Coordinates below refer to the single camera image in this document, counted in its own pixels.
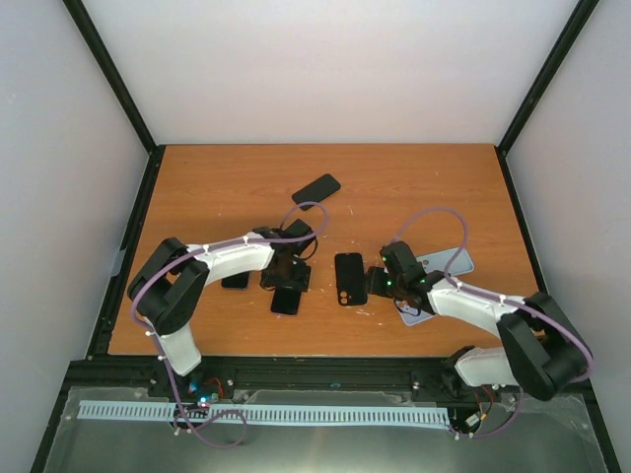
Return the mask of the purple phone black screen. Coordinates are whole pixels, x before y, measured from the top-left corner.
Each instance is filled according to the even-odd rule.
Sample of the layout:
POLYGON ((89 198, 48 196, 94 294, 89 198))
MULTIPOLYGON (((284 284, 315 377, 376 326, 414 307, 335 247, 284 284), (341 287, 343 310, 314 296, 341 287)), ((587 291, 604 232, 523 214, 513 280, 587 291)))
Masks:
POLYGON ((296 316, 299 311, 302 293, 291 288, 276 288, 272 297, 272 313, 296 316))

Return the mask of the black phone case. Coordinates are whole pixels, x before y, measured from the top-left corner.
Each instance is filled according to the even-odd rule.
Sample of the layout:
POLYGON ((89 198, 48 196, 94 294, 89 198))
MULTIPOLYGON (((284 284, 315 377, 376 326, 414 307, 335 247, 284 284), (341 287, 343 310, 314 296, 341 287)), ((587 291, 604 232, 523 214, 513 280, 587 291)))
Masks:
POLYGON ((334 256, 338 303, 342 306, 364 305, 368 301, 363 257, 359 252, 334 256))

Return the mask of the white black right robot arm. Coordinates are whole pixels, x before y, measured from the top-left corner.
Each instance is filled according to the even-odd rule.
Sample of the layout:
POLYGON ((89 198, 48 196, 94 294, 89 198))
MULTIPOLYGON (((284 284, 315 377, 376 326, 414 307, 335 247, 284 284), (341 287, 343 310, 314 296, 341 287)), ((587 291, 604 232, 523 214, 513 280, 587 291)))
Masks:
POLYGON ((465 385, 514 386, 547 401, 590 376, 593 354, 550 295, 506 296, 467 285, 448 268, 425 268, 403 241, 384 246, 380 257, 382 266, 366 275, 369 294, 404 303, 410 316, 454 318, 500 341, 456 354, 454 370, 465 385))

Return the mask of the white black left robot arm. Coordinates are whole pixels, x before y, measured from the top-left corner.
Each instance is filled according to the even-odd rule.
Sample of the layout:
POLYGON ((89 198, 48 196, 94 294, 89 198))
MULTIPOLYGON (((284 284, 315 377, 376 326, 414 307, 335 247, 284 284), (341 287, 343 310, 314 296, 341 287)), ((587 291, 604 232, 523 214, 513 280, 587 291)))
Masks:
POLYGON ((266 227, 243 236, 205 244, 163 240, 127 289, 131 318, 145 329, 171 370, 170 383, 183 396, 205 384, 201 354, 190 327, 204 289, 225 278, 267 269, 281 251, 317 236, 287 236, 266 227))

